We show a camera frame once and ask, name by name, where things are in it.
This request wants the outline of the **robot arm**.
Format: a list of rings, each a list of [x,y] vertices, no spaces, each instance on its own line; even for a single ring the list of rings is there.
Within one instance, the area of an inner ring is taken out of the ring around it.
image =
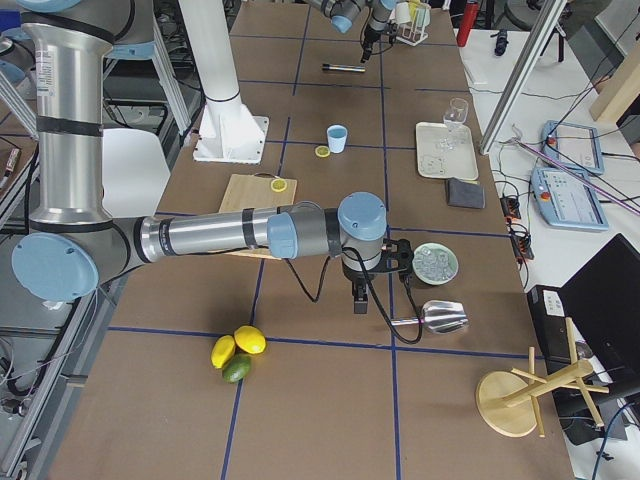
[[[359,36],[362,49],[360,62],[365,64],[375,55],[374,45],[386,36],[389,47],[392,47],[397,35],[397,26],[391,16],[395,11],[396,1],[366,0],[310,0],[306,4],[327,18],[333,28],[341,34],[347,33],[355,24],[359,15],[365,11],[367,18]]]
[[[267,248],[284,260],[339,257],[350,278],[381,264],[386,216],[368,192],[335,209],[311,202],[159,219],[169,178],[148,133],[102,123],[102,62],[134,32],[138,4],[25,1],[23,30],[36,55],[40,203],[14,247],[16,280],[32,295],[70,302],[165,257]]]

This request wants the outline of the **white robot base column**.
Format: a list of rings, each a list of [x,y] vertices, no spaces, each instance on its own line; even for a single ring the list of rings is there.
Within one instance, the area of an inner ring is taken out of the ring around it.
[[[260,163],[269,119],[252,115],[242,101],[223,2],[179,5],[206,100],[194,159]]]

